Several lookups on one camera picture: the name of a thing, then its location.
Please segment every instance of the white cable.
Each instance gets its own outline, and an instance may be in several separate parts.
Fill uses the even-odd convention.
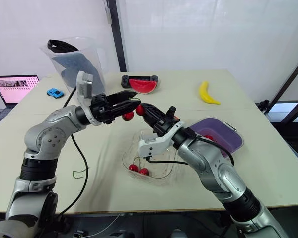
[[[86,238],[86,237],[93,237],[93,236],[96,236],[102,232],[104,232],[105,230],[107,230],[120,216],[121,214],[118,214],[118,216],[106,227],[104,228],[103,230],[101,230],[100,232],[97,232],[96,234],[92,234],[92,235],[89,235],[89,236],[85,236],[85,237],[81,237],[81,238]]]

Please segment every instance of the white table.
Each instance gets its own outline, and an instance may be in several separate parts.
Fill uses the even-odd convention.
[[[161,85],[152,94],[137,95],[142,102],[154,104],[163,111],[174,105],[176,115],[187,124],[205,117],[216,117],[234,126],[244,140],[244,145],[233,154],[235,166],[247,186],[266,206],[298,205],[298,159],[228,71],[129,73],[153,74],[159,76]],[[107,94],[122,90],[121,75],[123,73],[105,77]],[[221,105],[209,105],[199,99],[197,86],[204,80],[209,81],[209,93]],[[62,107],[69,95],[66,93],[61,99],[48,97],[46,91],[52,87],[67,92],[57,75],[44,78],[0,122],[0,211],[6,210],[14,180],[20,173],[25,133],[30,126],[40,123],[50,112]],[[90,125],[75,134],[88,160],[90,179],[81,199],[69,212],[223,209],[188,166],[180,166],[176,179],[163,186],[130,177],[122,165],[122,154],[130,144],[126,138],[144,128],[149,126],[141,117],[135,116],[129,122],[118,118],[111,125]],[[84,179],[74,179],[72,170],[83,169],[83,161],[69,139],[56,171],[54,192],[59,195],[57,211],[67,207],[81,190]]]

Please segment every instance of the black pole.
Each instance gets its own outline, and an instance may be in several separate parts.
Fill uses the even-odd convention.
[[[282,120],[282,124],[288,124],[290,122],[293,122],[297,117],[298,117],[298,104]]]
[[[116,47],[119,68],[121,72],[126,72],[127,68],[126,68],[126,62],[125,62],[123,40],[121,38],[121,33],[120,33],[116,0],[108,0],[107,2],[108,2],[110,14],[111,14],[111,20],[112,20],[111,29],[113,31],[113,37],[114,37],[114,42]]]
[[[280,99],[282,94],[286,91],[286,89],[293,82],[293,80],[296,78],[297,75],[298,75],[298,65],[295,68],[295,70],[293,71],[293,73],[289,76],[287,81],[283,84],[283,86],[281,87],[281,89],[279,90],[277,95],[273,98],[272,102],[267,107],[267,110],[265,111],[265,113],[268,113],[272,109],[272,107],[277,103],[278,99]]]

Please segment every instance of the watermelon slice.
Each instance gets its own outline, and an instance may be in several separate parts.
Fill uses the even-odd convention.
[[[130,86],[138,93],[151,93],[157,86],[155,81],[142,81],[137,79],[129,79]]]

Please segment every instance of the laptop screen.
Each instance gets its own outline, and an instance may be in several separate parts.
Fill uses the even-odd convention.
[[[7,106],[16,105],[38,82],[36,75],[0,76],[0,96]]]

